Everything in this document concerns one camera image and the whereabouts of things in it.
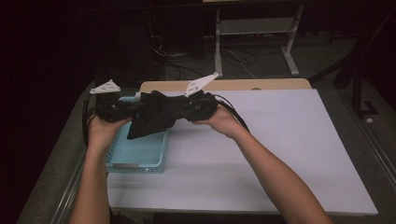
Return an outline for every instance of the person's left hand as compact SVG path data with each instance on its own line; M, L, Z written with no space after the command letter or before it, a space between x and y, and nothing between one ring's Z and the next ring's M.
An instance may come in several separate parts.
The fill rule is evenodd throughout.
M106 152L114 141L117 130L129 121L131 121L131 118L110 123L95 116L88 127L88 149L95 148L95 150Z

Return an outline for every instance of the hand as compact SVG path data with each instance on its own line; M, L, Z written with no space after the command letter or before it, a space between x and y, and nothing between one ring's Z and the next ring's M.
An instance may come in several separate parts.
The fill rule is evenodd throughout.
M117 130L129 121L131 118L110 123L97 116L93 117L88 127L88 149L95 148L106 152L116 137Z
M193 124L207 124L213 130L223 133L232 139L235 139L240 132L247 131L233 116L233 113L222 105L218 105L218 110L210 119L195 121Z

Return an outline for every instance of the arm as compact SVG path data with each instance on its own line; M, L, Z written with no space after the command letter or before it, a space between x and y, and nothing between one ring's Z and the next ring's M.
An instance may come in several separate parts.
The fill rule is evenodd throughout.
M208 124L235 141L265 192L288 223L332 223L304 181L248 132L227 109L219 105L212 118L195 123Z
M108 123L95 117L89 127L89 142L78 196L70 223L110 223L107 197L106 152L117 129L129 119Z

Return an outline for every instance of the forearm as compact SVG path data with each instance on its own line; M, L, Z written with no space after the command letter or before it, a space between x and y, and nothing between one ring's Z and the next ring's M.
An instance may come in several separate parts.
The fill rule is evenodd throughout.
M106 155L98 151L93 148L87 151L70 223L110 223Z
M233 140L288 223L331 223L304 181L249 132L240 130Z

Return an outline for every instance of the light blue tray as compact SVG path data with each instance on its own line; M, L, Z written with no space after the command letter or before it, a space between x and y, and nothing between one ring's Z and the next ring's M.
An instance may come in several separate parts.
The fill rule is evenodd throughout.
M168 130L128 140L131 122L122 126L106 155L110 173L162 173Z

